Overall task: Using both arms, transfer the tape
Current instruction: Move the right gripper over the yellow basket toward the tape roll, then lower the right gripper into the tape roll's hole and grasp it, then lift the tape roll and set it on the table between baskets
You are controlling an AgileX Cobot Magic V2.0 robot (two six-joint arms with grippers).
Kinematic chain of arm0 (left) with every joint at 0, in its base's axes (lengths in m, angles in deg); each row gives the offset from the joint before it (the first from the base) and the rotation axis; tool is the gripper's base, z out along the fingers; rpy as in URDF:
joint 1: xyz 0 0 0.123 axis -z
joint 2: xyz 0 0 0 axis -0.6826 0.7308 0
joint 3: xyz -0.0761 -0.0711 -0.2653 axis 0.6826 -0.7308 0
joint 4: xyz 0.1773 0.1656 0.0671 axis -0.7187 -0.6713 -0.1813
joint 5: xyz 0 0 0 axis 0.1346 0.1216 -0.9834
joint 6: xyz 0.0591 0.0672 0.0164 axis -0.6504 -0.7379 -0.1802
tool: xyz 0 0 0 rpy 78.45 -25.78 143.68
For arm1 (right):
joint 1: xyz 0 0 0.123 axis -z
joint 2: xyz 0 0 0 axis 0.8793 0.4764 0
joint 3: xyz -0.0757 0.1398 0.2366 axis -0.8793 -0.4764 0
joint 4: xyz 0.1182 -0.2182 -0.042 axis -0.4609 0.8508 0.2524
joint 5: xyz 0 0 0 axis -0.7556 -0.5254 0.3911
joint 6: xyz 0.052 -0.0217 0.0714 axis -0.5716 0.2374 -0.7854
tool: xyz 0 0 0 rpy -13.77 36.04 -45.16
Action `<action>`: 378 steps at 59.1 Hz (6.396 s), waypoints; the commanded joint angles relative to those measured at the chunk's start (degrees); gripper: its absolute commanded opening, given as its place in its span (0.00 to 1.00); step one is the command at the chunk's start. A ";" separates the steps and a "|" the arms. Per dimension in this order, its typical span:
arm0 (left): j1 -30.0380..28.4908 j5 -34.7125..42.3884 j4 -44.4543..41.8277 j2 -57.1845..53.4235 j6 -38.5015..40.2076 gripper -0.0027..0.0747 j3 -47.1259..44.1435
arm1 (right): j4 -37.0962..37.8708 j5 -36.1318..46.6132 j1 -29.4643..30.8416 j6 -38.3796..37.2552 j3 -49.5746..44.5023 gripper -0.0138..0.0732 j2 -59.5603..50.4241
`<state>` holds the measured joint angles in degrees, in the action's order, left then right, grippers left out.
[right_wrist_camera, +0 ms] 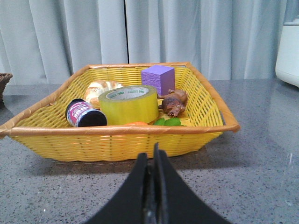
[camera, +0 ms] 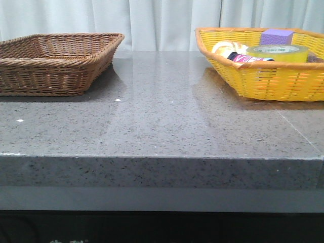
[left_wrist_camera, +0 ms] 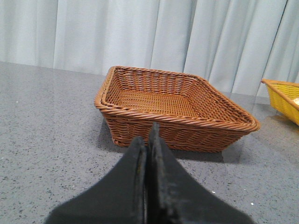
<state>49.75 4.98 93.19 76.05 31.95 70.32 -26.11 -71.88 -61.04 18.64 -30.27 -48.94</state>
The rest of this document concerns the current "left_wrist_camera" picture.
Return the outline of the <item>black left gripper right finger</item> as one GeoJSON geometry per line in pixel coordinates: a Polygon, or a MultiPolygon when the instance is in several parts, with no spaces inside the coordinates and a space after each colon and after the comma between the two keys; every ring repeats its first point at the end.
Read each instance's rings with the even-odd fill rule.
{"type": "Polygon", "coordinates": [[[149,134],[146,172],[149,224],[253,223],[187,173],[159,136],[158,123],[149,134]]]}

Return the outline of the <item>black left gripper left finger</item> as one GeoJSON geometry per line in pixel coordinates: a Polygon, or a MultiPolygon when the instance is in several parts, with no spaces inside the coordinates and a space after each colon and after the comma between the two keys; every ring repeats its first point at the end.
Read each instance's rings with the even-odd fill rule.
{"type": "Polygon", "coordinates": [[[56,207],[47,224],[143,224],[146,147],[135,137],[98,183],[56,207]]]}

